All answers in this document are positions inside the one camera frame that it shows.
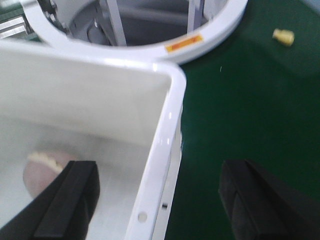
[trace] small hole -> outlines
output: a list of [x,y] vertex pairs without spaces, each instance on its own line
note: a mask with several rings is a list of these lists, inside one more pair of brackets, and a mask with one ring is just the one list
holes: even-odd
[[145,212],[140,212],[138,215],[138,221],[140,223],[145,223],[147,221],[148,215]]
[[168,204],[167,203],[162,203],[162,209],[163,210],[167,210],[168,208]]

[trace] yellow plastic part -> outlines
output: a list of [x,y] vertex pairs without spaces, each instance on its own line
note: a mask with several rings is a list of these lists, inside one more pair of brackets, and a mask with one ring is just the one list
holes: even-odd
[[295,34],[293,31],[280,30],[276,28],[273,31],[272,38],[277,39],[283,45],[290,47],[295,41]]

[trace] white plastic part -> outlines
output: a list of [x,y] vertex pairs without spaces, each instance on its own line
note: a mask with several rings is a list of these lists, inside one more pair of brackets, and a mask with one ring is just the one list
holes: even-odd
[[0,227],[31,201],[27,154],[55,142],[98,164],[87,240],[163,238],[181,160],[183,72],[13,40],[0,42],[0,71]]
[[[226,39],[241,21],[248,0],[207,0],[207,2],[204,4],[204,15],[211,19],[195,31],[165,42],[127,47],[96,45],[69,38],[47,21],[37,0],[34,0],[33,4],[24,4],[23,1],[21,4],[34,31],[42,40],[54,48],[74,53],[81,52],[86,56],[140,59],[144,61],[168,60],[182,64],[205,54]],[[214,7],[219,7],[220,4],[224,4],[224,7],[217,13]],[[167,45],[197,35],[201,35],[203,41],[173,52],[166,50]]]

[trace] black clamp jaw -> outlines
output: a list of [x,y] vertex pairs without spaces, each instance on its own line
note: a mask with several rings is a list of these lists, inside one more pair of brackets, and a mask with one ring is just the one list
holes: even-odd
[[94,161],[70,161],[59,176],[0,229],[0,240],[84,240],[100,194]]
[[225,161],[219,194],[237,240],[320,240],[320,204],[252,161]]

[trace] green floor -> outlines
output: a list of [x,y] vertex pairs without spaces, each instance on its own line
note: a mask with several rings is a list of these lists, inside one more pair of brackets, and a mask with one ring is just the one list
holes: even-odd
[[[295,32],[292,47],[272,39]],[[298,0],[251,0],[222,45],[182,66],[183,154],[166,240],[232,240],[222,162],[252,159],[320,201],[320,16]]]

